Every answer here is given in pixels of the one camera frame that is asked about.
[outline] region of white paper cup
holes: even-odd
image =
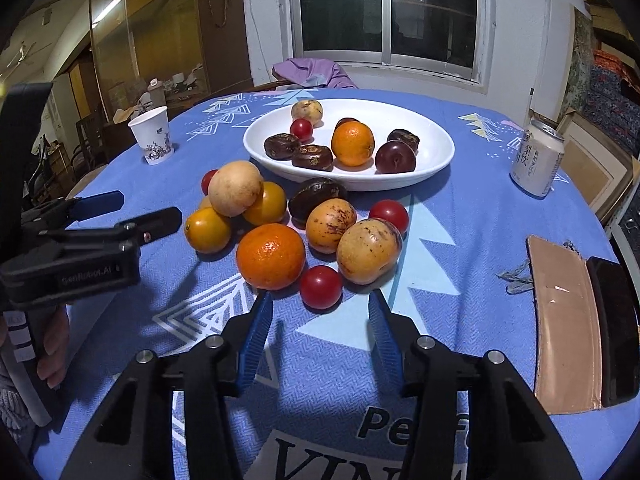
[[[129,128],[150,165],[160,164],[174,154],[166,106],[140,114],[129,123]]]

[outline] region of dark brown fruit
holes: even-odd
[[[277,134],[264,141],[264,151],[275,160],[291,158],[300,147],[300,140],[291,134]]]
[[[376,153],[379,173],[409,173],[415,170],[415,153],[401,140],[385,142]]]
[[[420,144],[420,139],[408,130],[403,130],[402,128],[393,130],[386,140],[401,140],[407,144],[414,153],[418,153],[418,144]]]
[[[289,214],[304,226],[311,212],[322,202],[332,198],[349,199],[347,190],[330,178],[319,176],[305,180],[289,200]]]
[[[342,126],[344,123],[349,123],[350,121],[354,121],[356,123],[360,122],[359,120],[354,119],[353,117],[343,117],[337,123],[335,123],[334,131],[337,129],[338,126]]]
[[[334,154],[327,146],[307,144],[306,146],[300,146],[296,150],[291,163],[297,168],[331,171],[334,165]]]

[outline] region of cable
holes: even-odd
[[[264,69],[267,72],[267,78],[269,78],[269,81],[271,81],[271,70],[269,70],[269,65],[267,65],[267,59],[264,57],[264,51],[262,50],[262,42],[260,41],[260,32],[258,32],[258,25],[257,23],[255,23],[254,4],[252,3],[251,0],[248,0],[248,1],[249,1],[249,14],[251,15],[252,22],[254,22],[255,36],[256,38],[258,38],[258,47],[260,48],[260,54],[262,56],[262,62],[264,63]]]

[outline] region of yellow fruit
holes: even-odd
[[[338,270],[352,283],[369,285],[394,266],[401,251],[402,236],[391,222],[361,220],[340,238]]]
[[[247,160],[236,160],[220,168],[209,182],[211,206],[223,216],[244,213],[262,194],[262,175]]]
[[[284,218],[287,211],[287,196],[275,182],[262,184],[262,196],[242,216],[250,224],[275,224]]]
[[[184,223],[184,236],[199,253],[217,253],[231,240],[231,223],[212,207],[198,209]]]
[[[356,223],[356,210],[341,198],[322,202],[306,220],[306,241],[319,253],[332,254],[344,232]]]
[[[204,209],[206,207],[211,207],[211,202],[209,202],[208,196],[205,196],[203,197],[202,200],[200,200],[200,205],[198,206],[198,209]]]
[[[306,119],[316,126],[322,120],[322,105],[313,99],[298,101],[291,107],[291,118]]]

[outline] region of window frame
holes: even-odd
[[[304,50],[301,0],[289,0],[293,57],[316,57],[340,63],[382,65],[417,70],[485,88],[494,47],[495,0],[476,0],[476,45],[473,68],[435,59],[391,53],[391,0],[382,0],[382,52],[360,50]]]

